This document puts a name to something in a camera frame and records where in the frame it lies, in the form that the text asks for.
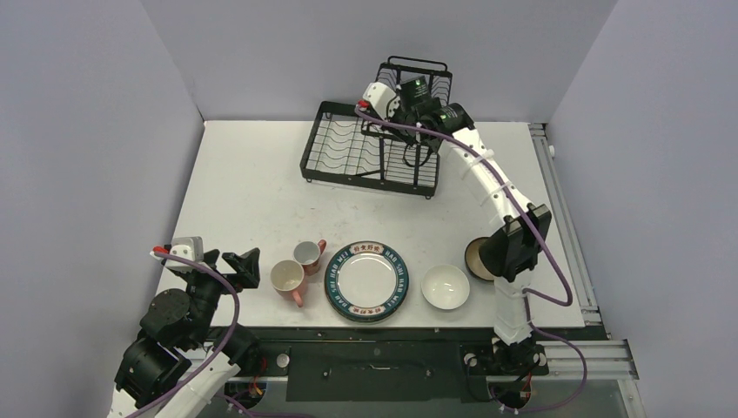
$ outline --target red handle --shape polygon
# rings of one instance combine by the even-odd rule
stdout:
[[[302,296],[299,295],[299,292],[297,290],[292,291],[292,298],[295,299],[295,302],[298,304],[298,307],[302,307],[304,305],[302,301]]]

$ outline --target white table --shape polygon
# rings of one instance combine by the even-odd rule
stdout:
[[[205,250],[243,253],[261,249],[258,289],[239,295],[238,322],[252,327],[493,327],[494,286],[470,277],[469,300],[444,312],[429,305],[420,291],[426,270],[437,264],[464,268],[464,249],[472,240],[493,233],[456,172],[444,170],[433,199],[319,182],[307,183],[299,171],[300,156],[312,122],[209,121],[179,214],[175,237],[199,235]],[[507,176],[536,204],[550,202],[526,124],[478,123],[481,137],[496,152]],[[458,216],[459,213],[473,216]],[[269,274],[278,261],[291,258],[301,240],[326,239],[320,272],[310,278],[305,307],[278,296]],[[408,294],[397,312],[381,322],[360,324],[340,316],[323,288],[325,265],[341,247],[360,240],[386,243],[405,260]],[[572,284],[555,220],[547,243]],[[218,261],[224,273],[232,270]],[[563,299],[564,289],[546,257],[532,272],[532,287]],[[167,270],[158,292],[185,288]],[[532,298],[533,321],[539,327],[584,327],[576,298],[558,307]],[[221,298],[212,325],[231,322],[233,301]]]

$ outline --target mug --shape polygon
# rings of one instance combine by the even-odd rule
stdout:
[[[312,276],[320,270],[320,256],[325,251],[325,245],[325,239],[321,239],[318,244],[304,241],[295,246],[292,257],[302,266],[306,276]]]
[[[272,286],[283,298],[294,300],[298,307],[304,305],[302,295],[307,292],[307,280],[303,267],[295,260],[280,261],[270,274]]]

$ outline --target gray wall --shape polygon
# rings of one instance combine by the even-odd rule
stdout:
[[[144,0],[206,119],[313,119],[390,55],[446,61],[478,120],[548,121],[615,0]]]
[[[0,57],[0,416],[105,416],[202,122],[137,0],[2,2]]]
[[[738,3],[620,0],[548,126],[649,416],[736,416]]]

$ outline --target purple cable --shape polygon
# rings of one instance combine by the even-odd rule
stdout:
[[[464,144],[463,142],[459,141],[458,139],[450,135],[446,135],[444,133],[440,133],[436,131],[431,131],[430,129],[420,128],[417,126],[395,124],[394,122],[387,122],[385,120],[375,118],[371,115],[367,115],[366,113],[362,112],[358,106],[356,106],[354,112],[360,118],[363,118],[364,120],[367,120],[369,122],[373,122],[374,124],[377,124],[380,126],[386,126],[390,128],[395,128],[395,129],[402,129],[406,131],[415,131],[415,132],[425,133],[426,135],[431,135],[436,138],[444,139],[450,142],[451,144],[454,144],[458,146],[459,148],[463,149],[465,152],[468,152],[475,158],[479,156],[479,153],[476,152],[474,149],[470,148],[469,145]],[[541,293],[531,288],[523,289],[523,293],[532,293],[538,296],[539,298],[548,300],[549,302],[555,303],[556,305],[559,305],[561,307],[570,307],[572,303],[574,303],[574,296],[572,295],[572,288],[569,286],[567,282],[567,278],[564,277],[564,272],[561,271],[561,267],[559,267],[559,263],[556,262],[556,260],[554,259],[554,255],[551,254],[551,250],[548,249],[548,246],[546,245],[546,241],[543,239],[542,236],[540,236],[540,233],[538,232],[538,228],[535,227],[532,220],[530,220],[530,218],[528,217],[526,211],[520,206],[520,203],[518,203],[518,200],[515,199],[515,197],[513,196],[513,193],[510,192],[510,189],[507,186],[504,186],[505,181],[503,181],[502,176],[497,172],[497,170],[494,169],[494,166],[492,166],[492,163],[490,163],[484,158],[480,162],[494,176],[497,182],[503,186],[502,190],[505,192],[505,195],[510,200],[510,203],[513,204],[513,207],[515,208],[516,211],[518,211],[518,213],[520,214],[520,217],[523,218],[523,221],[528,226],[528,229],[531,231],[531,233],[533,233],[535,240],[538,241],[538,243],[540,244],[540,248],[543,250],[543,253],[546,255],[548,262],[551,263],[551,267],[553,267],[553,270],[556,272],[556,275],[559,276],[559,280],[561,280],[561,284],[564,286],[564,290],[567,292],[567,300],[558,300],[552,296],[549,296],[545,293]]]
[[[181,382],[179,382],[174,388],[170,389],[167,393],[162,394],[159,396],[155,401],[150,402],[143,408],[140,408],[138,411],[134,412],[133,414],[128,415],[126,418],[135,418],[137,416],[141,416],[144,412],[156,407],[158,404],[160,404],[163,401],[166,401],[167,399],[174,396],[174,394],[181,388],[183,388],[187,383],[189,383],[192,379],[195,378],[200,372],[205,370],[206,367],[210,366],[210,363],[212,363],[213,360],[215,360],[215,356],[220,354],[221,351],[223,351],[223,348],[225,348],[225,344],[228,343],[228,340],[231,339],[231,336],[233,335],[233,332],[236,330],[236,325],[238,325],[238,310],[240,308],[240,305],[238,303],[238,293],[236,293],[236,289],[231,286],[231,283],[228,283],[228,280],[226,280],[223,276],[216,273],[212,269],[200,265],[198,263],[195,263],[193,261],[189,261],[188,259],[183,259],[182,257],[178,257],[176,255],[171,255],[167,253],[154,253],[157,257],[161,257],[163,259],[172,260],[172,261],[178,261],[182,264],[186,264],[187,266],[190,266],[196,270],[199,270],[202,273],[209,274],[213,279],[220,282],[221,285],[223,285],[228,292],[233,296],[233,320],[231,321],[231,325],[228,327],[228,330],[225,332],[225,336],[223,337],[223,340],[220,341],[220,344],[218,344],[217,347],[215,347],[214,350],[212,350],[212,353],[210,356],[208,356],[205,361],[203,361],[203,364],[200,365],[200,367],[196,368],[195,371],[190,373],[189,376],[185,377]]]
[[[385,120],[382,120],[382,119],[379,119],[379,118],[375,118],[375,117],[373,117],[371,115],[367,115],[366,113],[364,113],[364,112],[361,111],[361,109],[359,108],[359,106],[356,106],[356,108],[354,109],[354,112],[360,118],[363,118],[364,120],[367,120],[367,121],[372,122],[374,124],[377,124],[377,125],[380,125],[380,126],[386,126],[386,127],[390,127],[390,128],[395,128],[395,129],[402,129],[402,130],[407,130],[407,131],[415,131],[415,132],[425,133],[426,135],[431,135],[431,136],[434,136],[436,138],[440,138],[440,139],[443,139],[445,141],[448,141],[451,144],[454,144],[454,145],[458,146],[459,148],[463,149],[465,152],[473,155],[475,158],[477,158],[477,157],[480,156],[479,153],[476,152],[474,149],[470,148],[468,145],[462,143],[461,141],[459,141],[458,139],[456,139],[456,138],[454,138],[454,137],[452,137],[450,135],[446,135],[444,133],[440,133],[440,132],[436,132],[436,131],[431,131],[430,129],[426,129],[426,128],[422,128],[422,127],[411,126],[411,125],[403,125],[403,124],[395,124],[393,122],[387,122]],[[538,296],[538,297],[540,297],[540,298],[542,298],[544,300],[548,300],[549,302],[555,303],[556,305],[559,305],[559,306],[562,306],[562,307],[569,307],[569,306],[571,306],[574,303],[574,295],[572,294],[572,288],[569,286],[569,284],[567,282],[567,278],[564,277],[564,272],[561,271],[561,268],[559,267],[559,263],[556,262],[556,260],[554,259],[554,255],[551,254],[551,250],[548,249],[548,246],[546,245],[546,241],[543,239],[543,237],[538,232],[538,228],[536,228],[535,225],[533,224],[532,220],[530,220],[530,218],[528,218],[528,215],[527,215],[526,211],[524,211],[523,208],[520,206],[520,203],[518,203],[518,201],[515,199],[515,197],[513,196],[513,193],[510,192],[510,190],[508,189],[507,186],[504,186],[505,181],[503,181],[502,176],[497,172],[497,170],[495,170],[495,168],[492,165],[492,163],[490,163],[489,161],[487,161],[485,158],[483,158],[480,162],[494,176],[494,178],[497,180],[497,182],[500,183],[500,185],[502,186],[502,190],[505,191],[505,195],[510,200],[510,203],[513,204],[513,207],[515,208],[515,210],[518,211],[518,213],[520,214],[520,217],[523,218],[523,221],[528,226],[528,229],[530,229],[530,231],[531,231],[531,233],[533,233],[533,236],[535,237],[536,241],[538,241],[538,243],[540,244],[540,248],[543,250],[543,253],[546,255],[546,258],[548,259],[548,262],[551,263],[551,267],[553,267],[553,270],[556,272],[556,275],[559,276],[559,280],[561,281],[561,284],[564,286],[564,290],[566,290],[566,292],[567,292],[567,300],[565,300],[565,301],[564,300],[558,300],[558,299],[555,299],[552,296],[549,296],[549,295],[547,295],[545,293],[538,292],[537,290],[533,290],[531,288],[525,288],[525,289],[523,289],[523,293],[531,293],[531,294],[534,294],[534,295],[536,295],[536,296]],[[579,348],[576,347],[574,344],[572,344],[569,340],[566,340],[564,338],[561,338],[558,335],[549,334],[546,331],[543,331],[540,328],[536,327],[533,324],[533,319],[531,317],[531,313],[530,313],[530,302],[528,301],[528,298],[524,298],[524,302],[526,304],[526,317],[527,317],[527,320],[528,320],[528,324],[530,324],[530,327],[534,330],[534,332],[537,333],[538,335],[543,336],[543,337],[549,338],[551,340],[556,340],[556,341],[559,341],[559,342],[563,342],[564,344],[570,346],[577,353],[577,355],[579,355],[580,358],[581,358],[581,365],[582,365],[582,368],[583,368],[583,373],[582,373],[580,385],[565,400],[563,400],[561,402],[558,402],[558,403],[555,403],[554,405],[548,405],[548,406],[545,406],[545,407],[530,408],[530,409],[525,409],[525,410],[518,411],[518,412],[540,412],[540,411],[547,411],[549,409],[555,409],[555,408],[562,407],[562,406],[568,404],[570,401],[572,401],[577,396],[579,396],[579,394],[581,394],[582,390],[584,390],[584,385],[587,383],[587,360],[584,358],[584,354],[581,352],[581,350],[579,350]],[[507,407],[507,406],[504,406],[504,405],[503,405],[503,408],[506,411],[508,411],[508,412],[515,412],[516,411],[515,409],[512,409],[512,408]]]
[[[313,418],[312,415],[309,414],[290,414],[290,413],[281,413],[281,412],[254,412],[246,409],[245,406],[241,404],[241,402],[236,401],[236,399],[228,396],[227,394],[215,394],[218,398],[223,398],[225,401],[230,402],[231,405],[234,405],[236,408],[240,409],[244,414],[249,415],[251,418],[255,418],[258,416],[263,416],[264,418],[268,417],[274,417],[274,418]]]

